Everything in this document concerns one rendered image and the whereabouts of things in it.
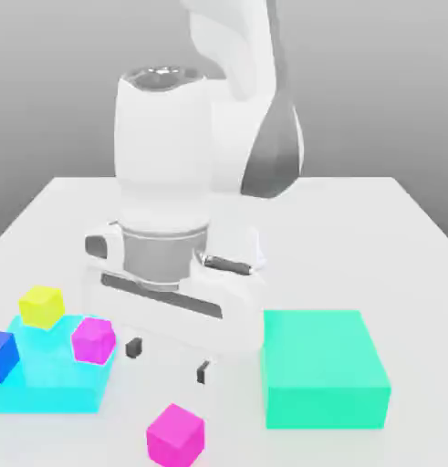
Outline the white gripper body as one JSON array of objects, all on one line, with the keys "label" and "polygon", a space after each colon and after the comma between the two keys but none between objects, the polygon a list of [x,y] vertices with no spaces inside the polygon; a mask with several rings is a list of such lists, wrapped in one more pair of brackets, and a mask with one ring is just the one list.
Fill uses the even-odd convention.
[{"label": "white gripper body", "polygon": [[82,277],[82,305],[91,315],[167,337],[215,355],[256,352],[264,340],[258,274],[238,275],[191,261],[191,275],[173,291],[91,265]]}]

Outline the small magenta cube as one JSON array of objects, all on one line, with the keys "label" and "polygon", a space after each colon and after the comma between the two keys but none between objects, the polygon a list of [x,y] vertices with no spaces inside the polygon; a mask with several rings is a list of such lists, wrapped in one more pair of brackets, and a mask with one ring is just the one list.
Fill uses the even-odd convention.
[{"label": "small magenta cube", "polygon": [[116,347],[116,335],[109,320],[85,317],[71,334],[74,359],[105,365]]},{"label": "small magenta cube", "polygon": [[147,451],[162,467],[190,467],[204,449],[204,419],[172,403],[146,430]]}]

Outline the small yellow cube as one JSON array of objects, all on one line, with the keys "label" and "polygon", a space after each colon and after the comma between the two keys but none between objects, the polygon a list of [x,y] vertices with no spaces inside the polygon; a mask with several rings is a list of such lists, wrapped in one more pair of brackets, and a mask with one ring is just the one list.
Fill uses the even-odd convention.
[{"label": "small yellow cube", "polygon": [[59,288],[35,285],[19,300],[19,311],[25,326],[50,330],[65,315]]}]

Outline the small blue cube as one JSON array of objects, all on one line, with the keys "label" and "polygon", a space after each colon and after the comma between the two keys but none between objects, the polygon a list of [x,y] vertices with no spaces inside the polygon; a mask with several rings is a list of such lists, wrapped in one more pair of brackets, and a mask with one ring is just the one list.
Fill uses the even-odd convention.
[{"label": "small blue cube", "polygon": [[19,359],[15,335],[0,331],[0,383],[4,382]]}]

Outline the large cyan box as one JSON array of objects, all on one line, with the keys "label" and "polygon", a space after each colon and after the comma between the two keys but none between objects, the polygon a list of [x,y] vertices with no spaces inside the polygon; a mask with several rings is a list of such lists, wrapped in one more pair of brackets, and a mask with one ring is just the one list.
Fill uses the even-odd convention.
[{"label": "large cyan box", "polygon": [[27,327],[16,316],[7,329],[20,360],[0,383],[0,413],[96,413],[116,353],[103,365],[74,358],[71,335],[84,319],[65,315],[50,330]]}]

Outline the large green box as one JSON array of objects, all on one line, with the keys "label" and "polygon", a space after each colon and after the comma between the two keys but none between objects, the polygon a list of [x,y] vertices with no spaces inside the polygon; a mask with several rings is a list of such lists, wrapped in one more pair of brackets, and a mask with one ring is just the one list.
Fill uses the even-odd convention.
[{"label": "large green box", "polygon": [[267,310],[261,378],[272,430],[383,428],[391,383],[357,310]]}]

